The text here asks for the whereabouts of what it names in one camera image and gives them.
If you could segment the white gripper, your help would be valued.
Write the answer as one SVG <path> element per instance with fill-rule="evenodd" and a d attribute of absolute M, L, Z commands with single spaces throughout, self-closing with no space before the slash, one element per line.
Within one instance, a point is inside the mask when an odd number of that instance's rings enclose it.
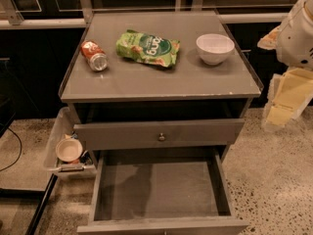
<path fill-rule="evenodd" d="M 275 50 L 290 67 L 274 74 L 263 111 L 264 128 L 283 128 L 297 119 L 313 99 L 313 0 L 298 0 L 280 26 L 263 36 L 257 46 Z"/>

